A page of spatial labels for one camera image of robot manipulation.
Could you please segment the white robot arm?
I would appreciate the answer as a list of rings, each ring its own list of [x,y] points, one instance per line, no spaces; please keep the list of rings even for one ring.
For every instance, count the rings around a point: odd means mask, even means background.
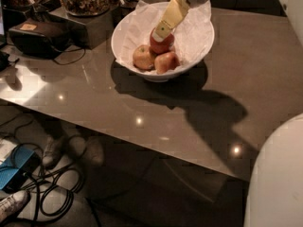
[[[303,54],[285,18],[215,9],[217,45],[189,121],[249,183],[243,227],[303,227]]]

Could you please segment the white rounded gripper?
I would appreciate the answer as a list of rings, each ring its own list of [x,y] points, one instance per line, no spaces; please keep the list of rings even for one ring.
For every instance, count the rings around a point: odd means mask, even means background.
[[[189,7],[198,7],[208,0],[170,0],[151,36],[163,42],[170,33],[185,19]]]

